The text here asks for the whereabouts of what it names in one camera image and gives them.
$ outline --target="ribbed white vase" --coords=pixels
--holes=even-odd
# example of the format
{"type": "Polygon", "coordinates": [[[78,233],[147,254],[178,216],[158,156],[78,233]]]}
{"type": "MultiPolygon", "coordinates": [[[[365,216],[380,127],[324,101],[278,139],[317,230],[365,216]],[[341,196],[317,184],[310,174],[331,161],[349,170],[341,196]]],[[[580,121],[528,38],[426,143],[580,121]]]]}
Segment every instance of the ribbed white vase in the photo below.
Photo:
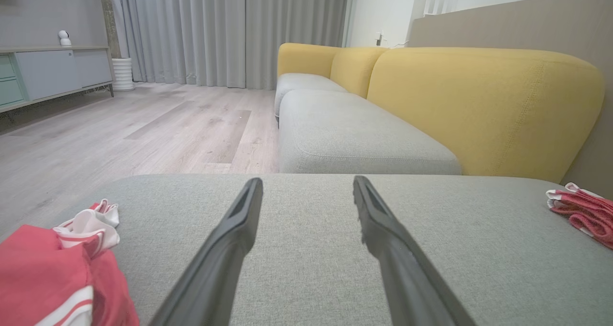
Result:
{"type": "Polygon", "coordinates": [[[134,90],[132,81],[132,58],[113,58],[115,82],[113,90],[117,92],[134,90]]]}

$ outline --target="floor plank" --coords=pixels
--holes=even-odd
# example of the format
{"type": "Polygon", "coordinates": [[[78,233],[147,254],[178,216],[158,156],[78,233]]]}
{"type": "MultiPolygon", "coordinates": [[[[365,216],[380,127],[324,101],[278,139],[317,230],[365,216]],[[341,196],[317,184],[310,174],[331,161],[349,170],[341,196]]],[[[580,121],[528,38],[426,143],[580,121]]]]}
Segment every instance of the floor plank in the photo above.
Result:
{"type": "Polygon", "coordinates": [[[278,172],[269,90],[138,83],[81,97],[0,124],[0,239],[132,175],[278,172]]]}

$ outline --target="gray sofa seat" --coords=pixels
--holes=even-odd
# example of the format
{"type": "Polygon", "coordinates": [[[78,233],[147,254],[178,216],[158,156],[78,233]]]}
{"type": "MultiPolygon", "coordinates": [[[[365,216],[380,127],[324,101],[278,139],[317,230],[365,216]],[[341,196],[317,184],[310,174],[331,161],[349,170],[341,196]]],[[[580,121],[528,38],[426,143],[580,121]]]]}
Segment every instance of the gray sofa seat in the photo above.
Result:
{"type": "Polygon", "coordinates": [[[352,93],[287,93],[279,148],[281,173],[462,174],[449,149],[352,93]]]}
{"type": "Polygon", "coordinates": [[[315,89],[331,92],[347,92],[329,78],[312,75],[310,73],[284,73],[276,82],[276,94],[274,95],[274,116],[279,117],[279,108],[285,94],[291,90],[315,89]]]}
{"type": "MultiPolygon", "coordinates": [[[[247,175],[147,175],[109,184],[114,248],[146,325],[247,175]]],[[[368,176],[479,325],[610,325],[613,252],[546,206],[552,182],[368,176]]],[[[243,263],[233,325],[389,325],[375,258],[361,243],[353,175],[265,175],[256,243],[243,263]]]]}

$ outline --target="yellow sofa backrest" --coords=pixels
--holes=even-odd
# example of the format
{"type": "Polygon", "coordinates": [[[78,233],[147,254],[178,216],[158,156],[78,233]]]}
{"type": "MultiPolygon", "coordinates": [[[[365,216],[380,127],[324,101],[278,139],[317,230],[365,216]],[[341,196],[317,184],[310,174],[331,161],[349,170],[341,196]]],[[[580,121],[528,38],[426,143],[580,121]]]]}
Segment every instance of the yellow sofa backrest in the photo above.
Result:
{"type": "Polygon", "coordinates": [[[591,64],[547,51],[392,49],[367,99],[456,155],[464,175],[560,182],[602,107],[591,64]]]}
{"type": "Polygon", "coordinates": [[[311,73],[330,78],[350,93],[366,98],[370,73],[382,47],[329,47],[284,43],[279,47],[277,75],[311,73]]]}

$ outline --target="curtain fold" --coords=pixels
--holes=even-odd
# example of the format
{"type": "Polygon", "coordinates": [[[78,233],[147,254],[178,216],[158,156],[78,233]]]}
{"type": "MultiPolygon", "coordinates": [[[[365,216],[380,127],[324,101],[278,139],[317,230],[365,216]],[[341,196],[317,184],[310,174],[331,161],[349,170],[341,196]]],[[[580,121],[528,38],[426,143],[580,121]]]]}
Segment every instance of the curtain fold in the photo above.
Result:
{"type": "Polygon", "coordinates": [[[245,0],[124,0],[134,81],[245,88],[245,0]]]}
{"type": "Polygon", "coordinates": [[[247,88],[276,87],[285,42],[341,46],[346,0],[246,0],[247,88]]]}

